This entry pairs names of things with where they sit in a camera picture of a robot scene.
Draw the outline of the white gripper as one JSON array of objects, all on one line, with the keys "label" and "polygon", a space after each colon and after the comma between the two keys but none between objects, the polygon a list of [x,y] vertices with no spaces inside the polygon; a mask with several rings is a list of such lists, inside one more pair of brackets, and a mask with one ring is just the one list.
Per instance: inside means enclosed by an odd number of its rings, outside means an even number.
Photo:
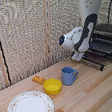
[{"label": "white gripper", "polygon": [[82,57],[83,57],[83,53],[76,51],[71,56],[71,59],[74,60],[74,61],[80,61]]}]

